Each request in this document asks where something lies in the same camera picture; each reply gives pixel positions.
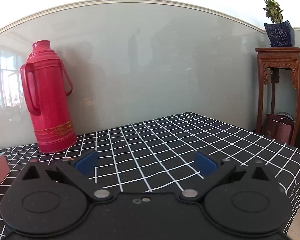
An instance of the maroon bag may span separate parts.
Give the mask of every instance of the maroon bag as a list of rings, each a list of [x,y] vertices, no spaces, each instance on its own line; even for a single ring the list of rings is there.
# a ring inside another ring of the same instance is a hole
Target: maroon bag
[[[293,126],[294,122],[288,118],[275,114],[267,114],[262,134],[271,139],[276,139],[289,144],[291,141]]]

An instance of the table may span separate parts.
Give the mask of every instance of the table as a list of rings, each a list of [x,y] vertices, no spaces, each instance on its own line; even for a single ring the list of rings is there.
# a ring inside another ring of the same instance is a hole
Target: table
[[[11,172],[0,186],[0,202],[30,158],[52,164],[97,149],[97,172],[90,179],[105,188],[130,192],[172,191],[196,188],[202,175],[194,166],[194,150],[217,158],[232,158],[240,165],[261,159],[291,199],[293,213],[300,207],[300,150],[208,117],[187,112],[78,136],[69,149],[42,154],[36,144],[0,149]],[[0,239],[7,234],[0,216]]]
[[[274,114],[275,84],[279,82],[279,69],[291,69],[292,86],[297,90],[295,125],[290,144],[293,146],[300,133],[300,48],[276,47],[258,48],[259,104],[257,133],[261,133],[263,111],[263,86],[268,84],[268,68],[271,69],[271,114]]]

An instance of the black and white grid tablecloth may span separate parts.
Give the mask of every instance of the black and white grid tablecloth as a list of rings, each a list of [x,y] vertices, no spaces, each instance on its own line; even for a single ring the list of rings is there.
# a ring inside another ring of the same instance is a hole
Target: black and white grid tablecloth
[[[98,166],[90,179],[130,192],[180,191],[202,183],[194,166],[196,149],[240,165],[261,159],[292,202],[285,232],[300,207],[300,150],[190,112],[80,135],[74,146],[54,154],[42,154],[36,144],[0,149],[11,169],[0,185],[0,202],[30,158],[51,164],[93,148],[98,151]],[[0,216],[0,239],[6,234]]]

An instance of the potted plant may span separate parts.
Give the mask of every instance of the potted plant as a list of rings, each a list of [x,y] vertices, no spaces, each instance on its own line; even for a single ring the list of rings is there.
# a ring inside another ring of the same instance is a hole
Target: potted plant
[[[266,32],[271,42],[271,47],[294,47],[294,29],[289,21],[282,22],[280,4],[274,0],[265,0],[266,17],[270,18],[273,24],[265,23]]]

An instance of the blue gripper pad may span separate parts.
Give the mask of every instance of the blue gripper pad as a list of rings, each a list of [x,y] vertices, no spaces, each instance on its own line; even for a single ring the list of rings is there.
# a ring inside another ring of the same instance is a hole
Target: blue gripper pad
[[[87,154],[84,158],[78,160],[74,168],[81,172],[83,175],[88,176],[91,171],[97,166],[98,164],[98,153],[97,151],[92,151]]]
[[[199,151],[195,151],[194,165],[200,170],[203,176],[208,176],[210,173],[218,169],[216,162]]]

